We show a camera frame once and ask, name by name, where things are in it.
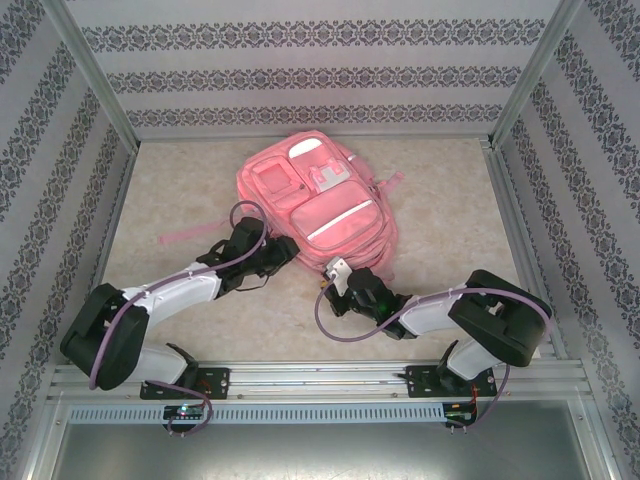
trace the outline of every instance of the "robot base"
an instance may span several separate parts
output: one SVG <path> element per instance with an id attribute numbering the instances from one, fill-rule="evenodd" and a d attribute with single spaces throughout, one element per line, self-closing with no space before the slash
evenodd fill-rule
<path id="1" fill-rule="evenodd" d="M 477 388 L 478 397 L 495 397 L 497 394 L 491 368 L 483 370 L 468 382 L 453 375 L 448 381 L 438 371 L 437 365 L 409 365 L 401 377 L 407 380 L 409 398 L 471 397 L 472 386 Z"/>
<path id="2" fill-rule="evenodd" d="M 228 368 L 198 368 L 193 390 L 207 396 L 210 400 L 226 400 L 229 392 Z M 143 383 L 140 387 L 142 400 L 181 400 L 198 399 L 193 395 Z"/>

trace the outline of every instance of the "beige floor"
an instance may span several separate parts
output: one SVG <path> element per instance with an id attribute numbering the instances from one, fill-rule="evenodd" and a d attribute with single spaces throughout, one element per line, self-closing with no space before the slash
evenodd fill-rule
<path id="1" fill-rule="evenodd" d="M 396 170 L 406 175 L 391 196 L 400 229 L 394 291 L 438 292 L 464 282 L 477 268 L 517 282 L 477 141 L 341 140 L 368 158 L 378 178 Z M 273 141 L 144 143 L 104 280 L 122 288 L 161 278 L 228 238 L 231 229 L 225 226 L 183 243 L 157 243 L 160 234 L 226 215 L 237 199 L 236 171 Z M 176 343 L 200 360 L 303 361 L 437 359 L 452 340 L 464 336 L 457 329 L 411 341 L 380 334 L 355 344 L 336 343 L 318 331 L 313 319 L 318 288 L 319 277 L 288 265 L 264 289 L 191 307 L 149 332 L 149 339 Z M 342 336 L 373 326 L 355 314 L 333 317 L 326 302 L 321 316 Z"/>

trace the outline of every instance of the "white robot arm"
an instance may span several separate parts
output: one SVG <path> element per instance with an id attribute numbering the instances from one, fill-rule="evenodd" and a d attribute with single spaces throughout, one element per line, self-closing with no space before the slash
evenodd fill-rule
<path id="1" fill-rule="evenodd" d="M 291 238 L 269 238 L 261 220 L 244 217 L 229 240 L 218 242 L 180 272 L 123 290 L 108 283 L 98 286 L 63 338 L 60 350 L 103 390 L 124 381 L 192 388 L 197 362 L 175 345 L 149 343 L 147 332 L 191 305 L 237 289 L 246 276 L 275 275 L 297 254 Z M 244 260 L 236 262 L 243 256 Z"/>
<path id="2" fill-rule="evenodd" d="M 327 265 L 325 276 L 331 282 L 325 297 L 336 316 L 349 310 L 360 313 L 394 339 L 465 330 L 470 338 L 450 346 L 440 373 L 466 382 L 502 362 L 527 366 L 551 315 L 540 299 L 484 270 L 473 272 L 465 284 L 429 297 L 394 294 L 370 269 L 352 271 L 341 258 Z"/>

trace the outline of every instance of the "vent slot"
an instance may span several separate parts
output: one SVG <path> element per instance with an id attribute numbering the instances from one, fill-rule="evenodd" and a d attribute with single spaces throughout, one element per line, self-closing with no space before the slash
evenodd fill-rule
<path id="1" fill-rule="evenodd" d="M 362 405 L 216 405 L 212 424 L 410 423 L 442 422 L 441 403 Z M 79 405 L 71 424 L 158 424 L 163 405 Z M 176 420 L 199 423 L 196 420 Z"/>

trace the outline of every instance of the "patterned wallpaper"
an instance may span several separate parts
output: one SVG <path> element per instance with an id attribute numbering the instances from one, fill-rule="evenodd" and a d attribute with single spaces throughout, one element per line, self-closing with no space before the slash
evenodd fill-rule
<path id="1" fill-rule="evenodd" d="M 640 15 L 585 1 L 502 146 L 563 340 L 640 478 Z"/>
<path id="2" fill-rule="evenodd" d="M 0 7 L 0 479 L 37 424 L 130 157 L 36 0 Z"/>
<path id="3" fill-rule="evenodd" d="M 490 133 L 558 0 L 238 3 L 67 5 L 152 139 Z"/>

